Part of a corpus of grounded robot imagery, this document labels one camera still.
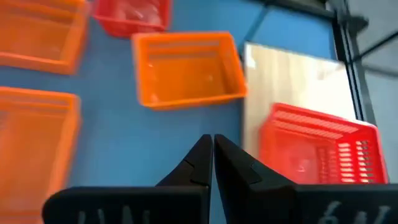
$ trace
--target blue table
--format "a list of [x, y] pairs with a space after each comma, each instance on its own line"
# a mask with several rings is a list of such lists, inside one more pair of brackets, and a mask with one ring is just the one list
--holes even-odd
[[[228, 30], [239, 45], [261, 6], [245, 0], [174, 0], [172, 31]], [[77, 76], [0, 67], [0, 85], [80, 96], [83, 126], [70, 186], [155, 185], [202, 134], [241, 144], [242, 101], [177, 111], [138, 104], [130, 41], [107, 36], [94, 20]], [[270, 7], [254, 42], [335, 58], [331, 25]], [[211, 223], [225, 223], [213, 175]]]

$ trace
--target plywood panel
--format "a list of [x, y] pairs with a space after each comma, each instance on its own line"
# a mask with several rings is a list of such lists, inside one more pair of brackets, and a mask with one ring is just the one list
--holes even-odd
[[322, 58], [246, 44], [244, 149], [257, 158], [258, 130], [271, 104], [288, 103], [355, 119], [345, 65]]

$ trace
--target plastic basket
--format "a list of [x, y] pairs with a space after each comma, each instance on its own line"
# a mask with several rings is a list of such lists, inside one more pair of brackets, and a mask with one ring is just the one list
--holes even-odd
[[163, 32], [169, 27], [171, 0], [97, 0], [94, 18], [115, 37]]
[[74, 74], [87, 16], [84, 0], [0, 0], [0, 65]]
[[388, 182], [377, 127], [276, 103], [260, 130], [259, 160], [298, 184]]
[[67, 182], [79, 111], [72, 94], [0, 87], [0, 223], [40, 223]]
[[153, 109], [222, 103], [246, 95], [229, 33], [133, 36], [139, 101]]

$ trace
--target metal frame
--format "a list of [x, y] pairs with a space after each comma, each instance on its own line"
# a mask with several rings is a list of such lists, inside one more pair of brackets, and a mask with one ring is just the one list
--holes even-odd
[[352, 36], [352, 32], [350, 33], [348, 29], [350, 13], [346, 1], [334, 1], [335, 3], [340, 2], [340, 5], [335, 7], [337, 9], [334, 12], [291, 0], [262, 0], [261, 2], [266, 6], [271, 5], [295, 12], [298, 11], [331, 22], [335, 38], [336, 56], [339, 61], [344, 62], [346, 65], [356, 118], [376, 124], [364, 68], [360, 60], [361, 57], [358, 58], [358, 55], [361, 55], [359, 54], [356, 36]]
[[371, 47], [368, 49], [364, 50], [360, 55], [355, 56], [350, 63], [357, 62], [359, 60], [362, 60], [365, 56], [371, 54], [375, 50], [379, 49], [383, 45], [388, 44], [390, 41], [394, 40], [395, 38], [398, 37], [398, 30], [394, 31], [393, 33], [389, 34], [387, 37], [383, 38], [379, 42], [373, 44]]

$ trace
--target red plastic basket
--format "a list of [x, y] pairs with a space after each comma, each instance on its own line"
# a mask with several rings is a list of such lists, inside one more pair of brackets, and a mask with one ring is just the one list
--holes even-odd
[[377, 127], [276, 103], [259, 160], [298, 184], [386, 184]]
[[171, 0], [97, 0], [94, 18], [115, 37], [163, 32], [170, 23]]

